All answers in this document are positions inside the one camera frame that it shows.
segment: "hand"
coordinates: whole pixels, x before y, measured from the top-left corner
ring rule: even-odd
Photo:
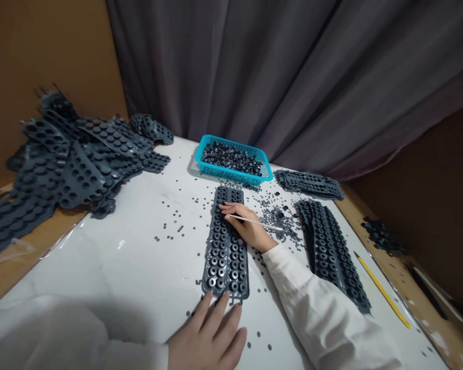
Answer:
[[[194,317],[169,342],[168,370],[234,369],[240,361],[247,329],[237,331],[242,305],[236,304],[220,328],[230,298],[224,292],[214,311],[204,322],[212,292],[206,293]]]
[[[248,218],[254,221],[259,221],[257,214],[244,206],[242,203],[225,203],[224,206],[220,206],[221,212],[225,215],[237,213],[244,218]],[[270,249],[276,247],[278,243],[269,236],[269,234],[264,230],[264,227],[244,221],[242,224],[236,218],[225,216],[232,226],[237,229],[240,236],[251,246],[257,248],[259,252],[265,253]]]

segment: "blue plastic basket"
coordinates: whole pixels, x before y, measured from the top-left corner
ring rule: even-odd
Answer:
[[[218,143],[228,146],[234,147],[237,150],[241,151],[242,153],[247,152],[249,157],[254,157],[255,160],[261,161],[261,176],[254,176],[249,175],[245,172],[230,170],[224,167],[220,167],[214,164],[209,164],[206,162],[201,161],[202,155],[204,153],[204,148],[206,145],[213,144],[215,141]],[[233,180],[236,182],[242,182],[250,185],[261,185],[264,181],[271,181],[273,179],[273,172],[271,171],[271,167],[269,166],[268,157],[264,151],[261,149],[257,149],[253,146],[240,144],[231,140],[222,139],[218,136],[213,135],[204,135],[201,139],[201,143],[197,148],[197,153],[195,154],[195,160],[199,164],[199,169],[202,173],[207,175],[217,176],[227,178],[229,180]]]

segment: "rubber sheet with holes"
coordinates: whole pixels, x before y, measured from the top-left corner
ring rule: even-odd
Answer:
[[[243,203],[243,192],[225,186],[216,189],[212,208],[210,232],[207,240],[206,263],[202,275],[202,290],[219,297],[228,290],[232,299],[247,299],[248,284],[247,244],[221,213],[225,202]]]

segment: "wooden stick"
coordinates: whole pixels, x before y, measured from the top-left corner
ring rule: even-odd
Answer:
[[[273,230],[284,231],[284,229],[279,228],[279,227],[277,227],[277,226],[266,225],[266,224],[260,223],[260,222],[258,222],[258,221],[254,221],[254,220],[248,219],[248,218],[244,218],[244,217],[240,217],[240,216],[235,216],[235,215],[228,215],[228,216],[233,217],[233,218],[238,218],[238,219],[243,220],[243,221],[252,222],[253,224],[258,224],[258,225],[261,225],[261,226],[264,226],[264,227],[267,227],[267,228],[270,228],[270,229],[273,229]]]

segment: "right hand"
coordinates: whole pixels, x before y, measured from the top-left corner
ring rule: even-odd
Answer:
[[[242,203],[225,203],[224,206],[220,206],[220,209],[221,212],[226,215],[225,220],[227,220],[238,231],[247,244],[256,248],[259,252],[265,253],[278,245],[278,243],[269,236],[269,234],[264,230],[264,227],[261,225],[247,221],[244,221],[242,224],[236,218],[228,216],[230,214],[237,213],[244,218],[260,222],[257,214]]]

